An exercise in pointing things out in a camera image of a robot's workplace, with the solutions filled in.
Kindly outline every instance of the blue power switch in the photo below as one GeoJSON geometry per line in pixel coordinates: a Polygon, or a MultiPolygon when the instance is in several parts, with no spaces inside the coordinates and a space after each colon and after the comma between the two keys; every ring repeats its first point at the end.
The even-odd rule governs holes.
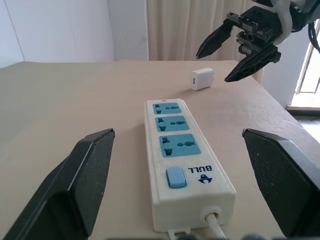
{"type": "Polygon", "coordinates": [[[181,189],[187,186],[184,171],[179,166],[169,167],[166,171],[166,178],[168,180],[169,187],[172,189],[181,189]]]}

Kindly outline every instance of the power strip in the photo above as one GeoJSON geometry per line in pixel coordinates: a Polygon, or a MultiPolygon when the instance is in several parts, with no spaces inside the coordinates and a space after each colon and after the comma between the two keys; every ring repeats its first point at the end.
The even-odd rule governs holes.
{"type": "Polygon", "coordinates": [[[236,190],[185,102],[147,101],[144,122],[154,229],[175,239],[210,214],[226,224],[236,190]]]}

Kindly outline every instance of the table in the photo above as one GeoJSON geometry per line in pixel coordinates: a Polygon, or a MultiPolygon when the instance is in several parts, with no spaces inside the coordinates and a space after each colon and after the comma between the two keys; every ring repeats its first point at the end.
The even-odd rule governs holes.
{"type": "MultiPolygon", "coordinates": [[[[235,61],[22,62],[0,69],[0,238],[78,140],[115,129],[109,175],[90,240],[161,237],[153,229],[144,102],[183,99],[237,190],[227,237],[282,236],[264,201],[243,128],[292,140],[320,166],[319,143],[252,77],[226,83],[235,61]],[[214,87],[191,90],[191,71],[213,68],[214,87]]],[[[206,228],[193,233],[209,237],[206,228]]]]}

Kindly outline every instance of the white wall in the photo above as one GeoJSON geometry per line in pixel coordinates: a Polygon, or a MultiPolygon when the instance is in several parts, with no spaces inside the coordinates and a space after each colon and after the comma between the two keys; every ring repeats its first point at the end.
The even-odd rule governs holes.
{"type": "Polygon", "coordinates": [[[309,42],[308,26],[300,32],[292,33],[277,46],[281,52],[280,61],[269,63],[264,68],[261,85],[283,107],[291,104],[309,42]]]}
{"type": "Polygon", "coordinates": [[[26,61],[114,60],[106,0],[5,1],[26,61]]]}
{"type": "Polygon", "coordinates": [[[108,0],[115,60],[149,60],[146,0],[108,0]]]}
{"type": "Polygon", "coordinates": [[[6,3],[0,0],[0,68],[24,61],[6,3]]]}

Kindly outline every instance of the curtain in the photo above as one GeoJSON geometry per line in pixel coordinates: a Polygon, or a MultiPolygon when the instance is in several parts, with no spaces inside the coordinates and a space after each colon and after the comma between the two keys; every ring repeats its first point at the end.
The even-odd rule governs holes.
{"type": "MultiPolygon", "coordinates": [[[[251,0],[146,0],[149,59],[196,60],[201,43],[222,25],[229,12],[240,15],[252,7],[251,0]]],[[[238,52],[233,28],[231,37],[213,55],[203,60],[236,60],[238,52]]]]}

